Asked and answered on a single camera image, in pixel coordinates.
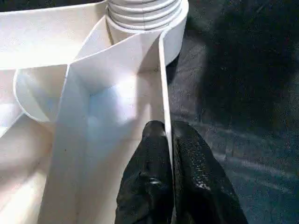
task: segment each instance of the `gloved finger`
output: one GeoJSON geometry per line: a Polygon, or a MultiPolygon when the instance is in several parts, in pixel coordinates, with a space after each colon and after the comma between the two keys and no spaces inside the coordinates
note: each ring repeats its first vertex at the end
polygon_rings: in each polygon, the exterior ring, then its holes
{"type": "Polygon", "coordinates": [[[146,124],[117,196],[116,224],[167,224],[173,208],[172,171],[164,124],[146,124]]]}

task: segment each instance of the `white 3d printed part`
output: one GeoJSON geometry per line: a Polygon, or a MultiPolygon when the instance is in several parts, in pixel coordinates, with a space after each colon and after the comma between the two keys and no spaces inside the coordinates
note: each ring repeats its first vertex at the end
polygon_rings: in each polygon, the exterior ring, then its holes
{"type": "Polygon", "coordinates": [[[0,223],[114,223],[150,120],[172,158],[165,67],[187,13],[187,0],[0,13],[0,223]]]}

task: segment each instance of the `ribbed cylinder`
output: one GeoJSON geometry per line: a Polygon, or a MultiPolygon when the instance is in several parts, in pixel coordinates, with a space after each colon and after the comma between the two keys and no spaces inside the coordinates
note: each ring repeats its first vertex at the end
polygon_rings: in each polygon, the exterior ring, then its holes
{"type": "Polygon", "coordinates": [[[181,0],[108,0],[108,16],[119,26],[135,30],[161,28],[181,12],[181,0]]]}

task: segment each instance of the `dark background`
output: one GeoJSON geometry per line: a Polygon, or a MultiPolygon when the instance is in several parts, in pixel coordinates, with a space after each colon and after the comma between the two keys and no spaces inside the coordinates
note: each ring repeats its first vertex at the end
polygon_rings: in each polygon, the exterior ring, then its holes
{"type": "MultiPolygon", "coordinates": [[[[0,11],[93,0],[0,0],[0,11]]],[[[171,117],[224,167],[250,224],[299,223],[299,3],[189,0],[171,117]]]]}

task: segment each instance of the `gloved hand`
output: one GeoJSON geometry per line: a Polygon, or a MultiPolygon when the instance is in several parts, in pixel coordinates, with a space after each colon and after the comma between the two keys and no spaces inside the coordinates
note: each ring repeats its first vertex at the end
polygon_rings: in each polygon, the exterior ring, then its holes
{"type": "Polygon", "coordinates": [[[169,224],[173,209],[172,171],[164,124],[146,124],[117,196],[115,224],[169,224]]]}
{"type": "MultiPolygon", "coordinates": [[[[173,129],[177,224],[247,224],[234,189],[211,149],[185,122],[173,129]]],[[[164,125],[149,122],[127,165],[117,197],[116,224],[168,224],[172,173],[164,125]]]]}

